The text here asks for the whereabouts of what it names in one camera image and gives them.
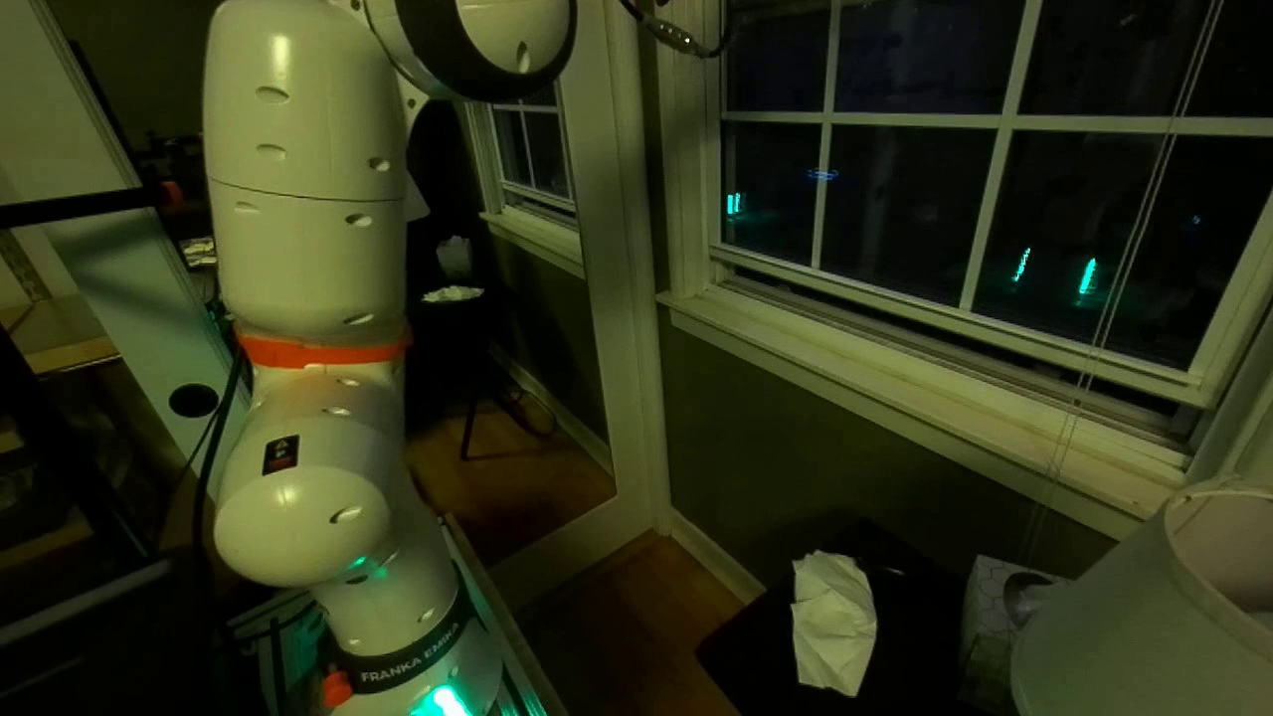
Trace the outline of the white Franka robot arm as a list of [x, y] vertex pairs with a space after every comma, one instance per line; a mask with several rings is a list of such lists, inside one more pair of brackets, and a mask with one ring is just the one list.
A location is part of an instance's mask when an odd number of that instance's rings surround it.
[[321, 716], [503, 716], [507, 657], [407, 464], [415, 117], [563, 74], [576, 0], [224, 0], [205, 153], [256, 391], [215, 483], [228, 569], [328, 622]]

